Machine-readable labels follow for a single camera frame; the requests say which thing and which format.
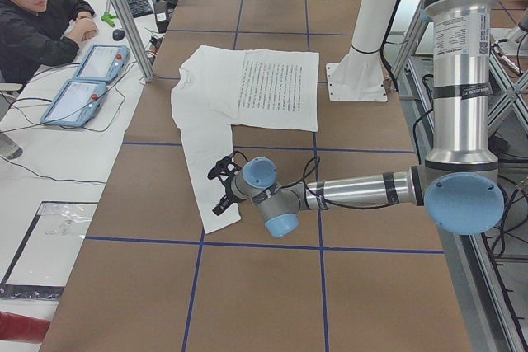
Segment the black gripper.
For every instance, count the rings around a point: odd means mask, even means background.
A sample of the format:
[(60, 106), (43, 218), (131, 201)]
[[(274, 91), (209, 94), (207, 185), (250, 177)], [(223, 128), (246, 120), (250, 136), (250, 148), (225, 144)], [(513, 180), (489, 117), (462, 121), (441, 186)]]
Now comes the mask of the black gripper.
[(235, 177), (230, 176), (225, 181), (223, 181), (223, 186), (225, 189), (225, 196), (223, 196), (217, 205), (213, 207), (212, 212), (215, 215), (223, 214), (230, 206), (234, 203), (243, 202), (243, 197), (240, 196), (234, 189)]

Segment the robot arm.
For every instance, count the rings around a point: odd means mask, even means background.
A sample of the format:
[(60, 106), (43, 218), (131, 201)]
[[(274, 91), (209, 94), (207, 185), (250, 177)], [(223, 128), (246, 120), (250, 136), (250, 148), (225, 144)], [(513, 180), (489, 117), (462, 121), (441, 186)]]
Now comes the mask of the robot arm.
[(427, 111), (433, 125), (431, 149), (417, 154), (417, 165), (373, 176), (281, 185), (270, 159), (238, 165), (226, 156), (208, 175), (224, 187), (214, 213), (250, 201), (274, 237), (293, 231), (301, 211), (374, 210), (406, 203), (422, 206), (438, 227), (454, 234), (480, 234), (498, 225), (506, 205), (497, 183), (498, 159), (488, 147), (489, 18), (497, 1), (423, 0), (421, 13), (434, 31)]

